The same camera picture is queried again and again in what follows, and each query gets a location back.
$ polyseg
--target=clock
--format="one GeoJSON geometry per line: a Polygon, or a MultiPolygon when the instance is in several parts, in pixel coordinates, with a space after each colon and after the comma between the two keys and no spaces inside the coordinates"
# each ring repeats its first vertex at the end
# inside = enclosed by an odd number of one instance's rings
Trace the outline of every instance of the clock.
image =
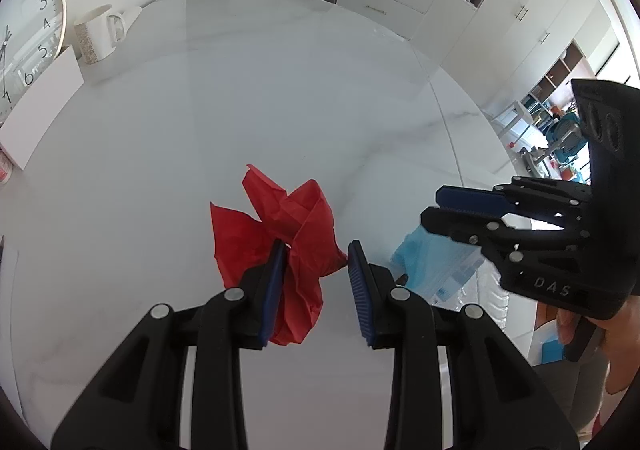
{"type": "Polygon", "coordinates": [[[0,1],[0,125],[62,49],[65,0],[0,1]]]}

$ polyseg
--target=red crumpled paper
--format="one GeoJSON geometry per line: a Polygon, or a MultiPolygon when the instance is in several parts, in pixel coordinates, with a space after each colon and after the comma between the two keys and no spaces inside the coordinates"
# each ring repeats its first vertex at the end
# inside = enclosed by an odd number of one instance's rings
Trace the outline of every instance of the red crumpled paper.
{"type": "Polygon", "coordinates": [[[271,341],[299,344],[320,316],[320,277],[346,266],[347,257],[335,242],[334,215],[316,181],[287,195],[255,166],[248,167],[242,186],[262,222],[211,203],[218,268],[225,288],[234,287],[248,268],[268,260],[276,238],[286,242],[289,263],[271,341]]]}

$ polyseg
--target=cabinet handle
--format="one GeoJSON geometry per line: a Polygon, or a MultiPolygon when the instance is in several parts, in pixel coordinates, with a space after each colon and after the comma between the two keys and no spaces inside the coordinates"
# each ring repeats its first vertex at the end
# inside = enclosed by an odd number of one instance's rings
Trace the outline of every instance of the cabinet handle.
{"type": "Polygon", "coordinates": [[[377,11],[378,13],[382,13],[383,15],[386,15],[386,11],[382,11],[382,10],[379,10],[378,8],[374,8],[373,6],[370,6],[369,4],[367,4],[365,6],[365,8],[367,8],[368,10],[377,11]]]}

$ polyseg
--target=white mug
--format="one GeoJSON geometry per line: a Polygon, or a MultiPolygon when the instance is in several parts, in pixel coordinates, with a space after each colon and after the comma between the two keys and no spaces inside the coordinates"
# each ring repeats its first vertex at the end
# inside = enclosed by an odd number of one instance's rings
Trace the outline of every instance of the white mug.
{"type": "Polygon", "coordinates": [[[107,58],[127,36],[127,23],[111,8],[111,4],[100,6],[74,22],[80,51],[88,64],[107,58]],[[121,32],[116,29],[116,21],[122,24],[121,32]]]}

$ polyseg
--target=white table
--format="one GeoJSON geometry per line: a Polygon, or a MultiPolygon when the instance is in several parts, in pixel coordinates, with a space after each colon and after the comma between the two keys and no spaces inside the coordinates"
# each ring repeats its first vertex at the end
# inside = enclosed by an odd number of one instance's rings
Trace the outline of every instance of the white table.
{"type": "MultiPolygon", "coordinates": [[[[18,388],[47,443],[153,304],[178,310],[223,289],[209,201],[253,212],[247,163],[289,190],[316,179],[339,245],[360,239],[382,264],[441,185],[505,181],[492,170],[506,153],[444,72],[320,0],[160,0],[84,74],[25,172],[0,191],[0,234],[20,252],[18,388]],[[486,168],[479,141],[497,151],[486,168]]],[[[344,270],[322,290],[304,344],[242,354],[252,448],[383,443],[392,353],[360,337],[344,270]]]]}

